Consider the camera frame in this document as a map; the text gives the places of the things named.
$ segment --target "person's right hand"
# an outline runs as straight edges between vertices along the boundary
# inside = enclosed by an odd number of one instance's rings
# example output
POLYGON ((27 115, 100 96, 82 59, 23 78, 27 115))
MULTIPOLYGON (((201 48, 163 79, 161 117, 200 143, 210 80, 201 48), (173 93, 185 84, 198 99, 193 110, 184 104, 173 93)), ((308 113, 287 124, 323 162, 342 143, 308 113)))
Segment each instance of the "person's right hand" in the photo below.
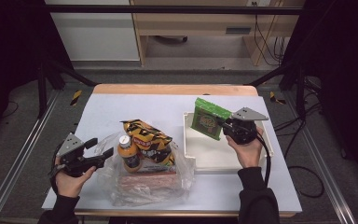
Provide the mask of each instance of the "person's right hand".
MULTIPOLYGON (((263 135, 264 131, 261 128, 257 127, 257 131, 260 135, 263 135)), ((235 152, 237 152, 238 161, 243 168, 259 166, 258 163, 260 161, 261 148, 263 145, 258 139, 255 139, 246 145, 238 145, 228 135, 226 135, 226 139, 228 145, 234 148, 235 152)))
MULTIPOLYGON (((56 158, 55 163, 60 164, 60 158, 56 158)), ((58 194, 65 197, 76 198, 80 194, 84 183, 91 178, 95 170, 96 167, 92 166, 80 177, 72 177, 67 175, 64 171, 59 171, 56 175, 58 194)))

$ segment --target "clear plastic bag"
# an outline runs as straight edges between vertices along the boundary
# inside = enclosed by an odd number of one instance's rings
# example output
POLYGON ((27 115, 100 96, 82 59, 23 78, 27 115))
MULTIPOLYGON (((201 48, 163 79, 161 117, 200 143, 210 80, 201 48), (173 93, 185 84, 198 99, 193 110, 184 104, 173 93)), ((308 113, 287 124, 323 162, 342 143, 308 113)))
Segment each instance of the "clear plastic bag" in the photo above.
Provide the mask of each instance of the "clear plastic bag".
POLYGON ((118 139, 125 132, 106 137, 95 148, 101 155, 108 148, 114 148, 114 155, 106 160, 104 167, 97 170, 98 184, 109 195, 114 206, 140 206, 149 203, 166 203, 185 200, 194 184, 195 160, 186 158, 183 150, 171 141, 170 147, 175 165, 153 173, 129 173, 117 153, 118 139))

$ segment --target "orange juice bottle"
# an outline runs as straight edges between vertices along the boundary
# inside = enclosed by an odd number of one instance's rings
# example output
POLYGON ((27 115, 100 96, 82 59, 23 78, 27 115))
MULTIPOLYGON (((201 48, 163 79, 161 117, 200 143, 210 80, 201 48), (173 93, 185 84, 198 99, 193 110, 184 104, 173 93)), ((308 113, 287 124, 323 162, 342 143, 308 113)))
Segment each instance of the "orange juice bottle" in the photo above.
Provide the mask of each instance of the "orange juice bottle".
POLYGON ((138 147, 133 144, 128 135, 121 136, 118 142, 117 151, 118 155, 123 158, 124 168, 130 173, 137 172, 142 166, 141 158, 138 156, 138 147))

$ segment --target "green package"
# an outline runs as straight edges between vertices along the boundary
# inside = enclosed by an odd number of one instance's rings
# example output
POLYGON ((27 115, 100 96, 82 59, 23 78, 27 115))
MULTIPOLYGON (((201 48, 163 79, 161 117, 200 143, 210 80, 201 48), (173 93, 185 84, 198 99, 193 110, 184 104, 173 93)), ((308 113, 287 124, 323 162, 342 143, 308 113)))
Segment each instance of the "green package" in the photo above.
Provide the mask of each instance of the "green package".
POLYGON ((198 97, 191 128, 215 140, 220 140, 222 127, 217 124, 217 119, 226 120, 230 116, 231 112, 225 108, 198 97))

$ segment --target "white bottle cap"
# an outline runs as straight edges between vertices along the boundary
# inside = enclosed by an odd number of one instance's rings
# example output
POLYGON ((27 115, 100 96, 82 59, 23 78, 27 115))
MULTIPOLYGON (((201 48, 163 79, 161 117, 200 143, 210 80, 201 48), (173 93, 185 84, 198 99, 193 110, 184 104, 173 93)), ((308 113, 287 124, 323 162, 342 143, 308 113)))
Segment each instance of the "white bottle cap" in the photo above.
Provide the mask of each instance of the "white bottle cap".
POLYGON ((120 146, 123 148, 131 146, 131 138, 128 135, 123 135, 118 139, 120 146))

